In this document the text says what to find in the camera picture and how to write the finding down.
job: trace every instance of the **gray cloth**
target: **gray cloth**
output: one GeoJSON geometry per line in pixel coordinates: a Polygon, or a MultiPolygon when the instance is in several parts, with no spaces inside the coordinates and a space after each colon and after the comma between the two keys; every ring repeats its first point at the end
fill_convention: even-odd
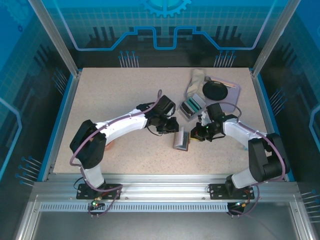
{"type": "Polygon", "coordinates": [[[202,88],[204,86],[205,81],[205,70],[203,69],[194,69],[192,72],[192,79],[189,84],[189,87],[186,90],[186,97],[192,97],[194,94],[198,94],[198,96],[206,101],[205,95],[202,92],[202,88]]]}

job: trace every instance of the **speckled tabletop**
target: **speckled tabletop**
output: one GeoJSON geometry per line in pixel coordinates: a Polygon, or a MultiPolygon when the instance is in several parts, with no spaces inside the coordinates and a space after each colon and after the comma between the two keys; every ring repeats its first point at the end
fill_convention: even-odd
{"type": "MultiPolygon", "coordinates": [[[[69,165],[69,144],[81,123],[90,119],[104,122],[130,112],[137,105],[155,101],[162,89],[177,105],[193,68],[84,68],[76,90],[63,135],[55,173],[79,173],[69,165]]],[[[258,99],[248,68],[204,68],[205,73],[238,83],[241,92],[238,106],[241,121],[266,131],[258,99]]],[[[187,123],[180,113],[175,116],[180,126],[191,130],[197,120],[187,123]]],[[[248,151],[231,137],[213,142],[191,140],[189,150],[172,148],[173,134],[161,137],[147,129],[130,132],[114,141],[100,163],[103,173],[112,174],[233,174],[248,167],[248,151]]]]}

